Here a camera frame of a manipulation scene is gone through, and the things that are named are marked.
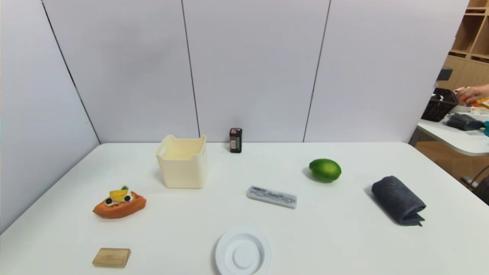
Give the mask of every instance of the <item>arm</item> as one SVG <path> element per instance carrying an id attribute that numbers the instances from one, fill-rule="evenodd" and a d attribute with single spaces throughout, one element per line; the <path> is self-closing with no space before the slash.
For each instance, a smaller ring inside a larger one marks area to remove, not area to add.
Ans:
<path id="1" fill-rule="evenodd" d="M 466 103 L 472 103 L 480 98 L 489 97 L 489 84 L 474 87 L 460 87 L 454 90 L 454 92 L 460 100 Z"/>

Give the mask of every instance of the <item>background table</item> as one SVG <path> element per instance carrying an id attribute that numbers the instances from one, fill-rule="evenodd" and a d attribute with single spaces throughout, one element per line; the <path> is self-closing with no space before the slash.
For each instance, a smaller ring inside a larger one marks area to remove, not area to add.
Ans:
<path id="1" fill-rule="evenodd" d="M 421 119 L 418 122 L 418 126 L 416 127 L 409 144 L 413 146 L 416 145 L 419 138 L 419 131 L 421 131 L 464 155 L 489 155 L 489 137 L 484 135 L 483 130 L 461 131 L 459 129 L 446 126 L 444 123 L 447 120 L 447 117 L 440 122 Z"/>
<path id="2" fill-rule="evenodd" d="M 216 274 L 218 239 L 241 226 L 267 237 L 270 274 L 487 272 L 489 207 L 405 143 L 245 143 L 241 154 L 207 146 L 205 187 L 167 189 L 156 143 L 100 145 L 0 236 L 0 274 Z M 317 158 L 337 161 L 341 177 L 311 178 Z M 423 227 L 397 225 L 372 198 L 371 185 L 389 175 L 426 203 Z M 118 220 L 92 213 L 125 184 L 145 209 Z M 297 209 L 248 199 L 252 184 L 296 194 Z M 92 266 L 101 247 L 130 248 L 126 268 Z"/>

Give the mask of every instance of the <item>table leg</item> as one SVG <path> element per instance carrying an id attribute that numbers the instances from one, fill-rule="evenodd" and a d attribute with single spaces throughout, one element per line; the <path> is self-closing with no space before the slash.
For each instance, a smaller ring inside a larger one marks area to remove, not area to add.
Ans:
<path id="1" fill-rule="evenodd" d="M 411 136 L 411 139 L 409 140 L 408 144 L 416 147 L 416 143 L 418 143 L 418 140 L 420 139 L 421 131 L 416 127 L 414 130 L 413 135 Z"/>

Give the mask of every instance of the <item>rolled towel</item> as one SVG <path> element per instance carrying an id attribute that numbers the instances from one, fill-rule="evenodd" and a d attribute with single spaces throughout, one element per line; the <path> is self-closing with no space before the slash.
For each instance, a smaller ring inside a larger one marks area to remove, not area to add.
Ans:
<path id="1" fill-rule="evenodd" d="M 404 226 L 422 226 L 418 215 L 426 205 L 407 186 L 394 176 L 385 177 L 372 185 L 372 193 L 382 207 Z"/>

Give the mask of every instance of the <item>wooden block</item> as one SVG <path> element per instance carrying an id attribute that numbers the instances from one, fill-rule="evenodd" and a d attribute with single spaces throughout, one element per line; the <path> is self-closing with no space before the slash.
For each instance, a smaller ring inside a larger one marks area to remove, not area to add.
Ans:
<path id="1" fill-rule="evenodd" d="M 97 267 L 124 268 L 131 250 L 127 248 L 101 248 L 92 264 Z"/>

